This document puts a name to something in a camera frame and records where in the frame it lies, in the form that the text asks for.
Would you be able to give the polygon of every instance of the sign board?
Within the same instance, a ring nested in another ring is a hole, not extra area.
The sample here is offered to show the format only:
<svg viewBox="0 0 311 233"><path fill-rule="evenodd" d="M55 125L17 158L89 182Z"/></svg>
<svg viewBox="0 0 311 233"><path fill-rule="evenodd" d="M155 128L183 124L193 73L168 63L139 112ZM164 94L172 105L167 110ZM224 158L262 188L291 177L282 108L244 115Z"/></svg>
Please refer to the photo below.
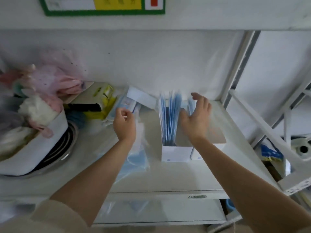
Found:
<svg viewBox="0 0 311 233"><path fill-rule="evenodd" d="M158 15L165 0L39 0L47 16Z"/></svg>

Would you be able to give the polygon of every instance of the right hand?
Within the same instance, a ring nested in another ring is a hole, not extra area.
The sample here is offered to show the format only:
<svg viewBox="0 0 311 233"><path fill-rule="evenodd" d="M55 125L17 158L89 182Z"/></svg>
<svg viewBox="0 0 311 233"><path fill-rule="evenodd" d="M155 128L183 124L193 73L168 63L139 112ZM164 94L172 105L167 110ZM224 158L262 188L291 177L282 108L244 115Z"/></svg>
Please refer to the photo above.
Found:
<svg viewBox="0 0 311 233"><path fill-rule="evenodd" d="M117 108L113 126L119 141L128 141L131 145L134 144L136 140L136 123L135 117L130 110Z"/></svg>
<svg viewBox="0 0 311 233"><path fill-rule="evenodd" d="M191 116L182 109L179 114L184 133L193 144L199 138L205 138L209 126L212 105L209 100L198 93L191 93L193 100L197 100L196 108Z"/></svg>

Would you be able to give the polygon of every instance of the yellow box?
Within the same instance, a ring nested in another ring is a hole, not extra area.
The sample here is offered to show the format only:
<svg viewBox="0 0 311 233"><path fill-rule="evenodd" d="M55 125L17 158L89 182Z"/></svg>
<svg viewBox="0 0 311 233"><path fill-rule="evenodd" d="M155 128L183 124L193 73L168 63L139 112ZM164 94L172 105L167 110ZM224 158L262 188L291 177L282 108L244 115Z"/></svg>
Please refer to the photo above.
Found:
<svg viewBox="0 0 311 233"><path fill-rule="evenodd" d="M94 0L96 10L141 10L142 0Z"/></svg>

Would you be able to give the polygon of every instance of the green frame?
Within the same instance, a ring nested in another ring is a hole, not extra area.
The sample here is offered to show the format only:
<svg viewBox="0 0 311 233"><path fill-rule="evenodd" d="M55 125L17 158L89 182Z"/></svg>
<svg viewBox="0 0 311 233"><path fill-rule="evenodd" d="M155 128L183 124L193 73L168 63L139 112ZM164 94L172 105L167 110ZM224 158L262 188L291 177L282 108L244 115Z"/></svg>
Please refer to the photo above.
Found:
<svg viewBox="0 0 311 233"><path fill-rule="evenodd" d="M163 10L145 10L145 0L142 0L141 10L80 10L80 11L50 11L45 0L39 0L46 16L88 16L88 15L163 15L165 14L165 0Z"/></svg>

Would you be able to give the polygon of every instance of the white shelf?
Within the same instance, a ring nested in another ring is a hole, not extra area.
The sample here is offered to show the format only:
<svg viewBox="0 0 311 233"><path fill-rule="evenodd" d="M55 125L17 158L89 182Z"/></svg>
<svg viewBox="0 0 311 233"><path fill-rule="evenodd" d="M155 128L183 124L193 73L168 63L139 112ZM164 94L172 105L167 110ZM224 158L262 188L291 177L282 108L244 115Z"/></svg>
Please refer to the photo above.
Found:
<svg viewBox="0 0 311 233"><path fill-rule="evenodd" d="M1 0L0 29L310 29L309 0L166 0L165 15L47 17L38 0Z"/></svg>
<svg viewBox="0 0 311 233"><path fill-rule="evenodd" d="M279 189L227 111L219 102L212 101L212 105L215 122L220 126L227 140L223 152ZM206 195L208 199L228 198L204 161L161 162L158 113L144 107L140 115L145 122L146 131L152 131L146 133L146 139L150 144L146 150L150 169L146 172L133 173L114 184L107 200L176 199L176 197L186 199L190 195ZM95 158L95 150L103 143L105 137L110 136L107 130L97 136L81 133L72 156L58 169L29 179L0 179L0 199L36 202L49 197L88 166L90 160Z"/></svg>
<svg viewBox="0 0 311 233"><path fill-rule="evenodd" d="M219 200L150 201L138 213L128 202L117 202L109 214L99 211L93 226L192 225L226 222Z"/></svg>

